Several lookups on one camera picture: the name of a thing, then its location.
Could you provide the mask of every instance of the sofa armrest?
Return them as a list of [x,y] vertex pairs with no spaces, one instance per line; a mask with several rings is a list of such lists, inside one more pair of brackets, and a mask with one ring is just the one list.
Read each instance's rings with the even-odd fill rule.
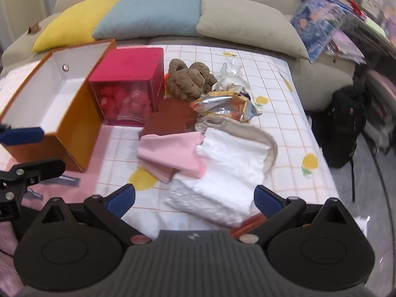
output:
[[316,61],[288,60],[294,86],[305,111],[321,112],[330,104],[333,93],[353,85],[349,73]]
[[1,62],[3,64],[1,76],[4,76],[10,69],[12,69],[13,64],[22,65],[42,58],[40,58],[40,54],[37,54],[38,56],[36,56],[36,54],[32,53],[33,45],[43,30],[58,16],[59,13],[51,14],[39,23],[41,27],[39,32],[35,34],[27,34],[27,32],[25,32],[3,52],[3,55],[1,56]]

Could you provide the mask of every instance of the door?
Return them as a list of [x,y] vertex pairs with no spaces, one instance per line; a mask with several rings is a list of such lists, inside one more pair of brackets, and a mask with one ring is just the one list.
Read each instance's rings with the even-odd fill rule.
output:
[[48,16],[44,0],[0,0],[0,2],[12,41],[25,33],[29,26]]

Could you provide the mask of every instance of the yellow pillow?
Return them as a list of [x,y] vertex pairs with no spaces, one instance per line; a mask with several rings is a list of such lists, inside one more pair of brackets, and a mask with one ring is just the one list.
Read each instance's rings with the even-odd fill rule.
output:
[[32,52],[95,41],[96,26],[120,0],[85,0],[61,13],[36,40]]

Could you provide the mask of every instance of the red transparent container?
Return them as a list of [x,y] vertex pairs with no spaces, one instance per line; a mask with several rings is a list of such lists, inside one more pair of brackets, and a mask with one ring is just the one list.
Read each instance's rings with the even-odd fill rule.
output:
[[91,73],[89,82],[106,124],[144,126],[164,98],[164,50],[114,49]]

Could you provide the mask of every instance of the white fluffy towel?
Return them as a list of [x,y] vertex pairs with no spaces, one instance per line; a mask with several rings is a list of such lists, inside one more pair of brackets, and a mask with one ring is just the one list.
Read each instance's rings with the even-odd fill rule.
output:
[[208,128],[197,152],[207,158],[201,179],[176,174],[166,203],[213,223],[238,227],[259,213],[253,192],[264,181],[263,165],[268,146]]

